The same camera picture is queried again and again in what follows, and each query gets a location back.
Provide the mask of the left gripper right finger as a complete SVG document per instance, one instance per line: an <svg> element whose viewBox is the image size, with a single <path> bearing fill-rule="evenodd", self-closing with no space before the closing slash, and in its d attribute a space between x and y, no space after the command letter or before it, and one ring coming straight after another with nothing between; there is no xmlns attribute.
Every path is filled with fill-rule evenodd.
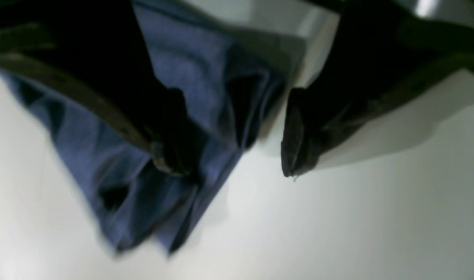
<svg viewBox="0 0 474 280"><path fill-rule="evenodd" d="M291 90L281 142L285 177L367 122L462 68L474 71L474 0L314 0L340 15L326 62Z"/></svg>

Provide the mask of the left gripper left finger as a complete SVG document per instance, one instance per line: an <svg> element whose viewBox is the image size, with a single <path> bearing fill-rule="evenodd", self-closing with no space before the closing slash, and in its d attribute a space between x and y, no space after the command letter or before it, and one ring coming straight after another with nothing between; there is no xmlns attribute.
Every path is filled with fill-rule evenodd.
<svg viewBox="0 0 474 280"><path fill-rule="evenodd" d="M0 69L92 111L161 172L191 173L185 98L155 76L130 0L0 0Z"/></svg>

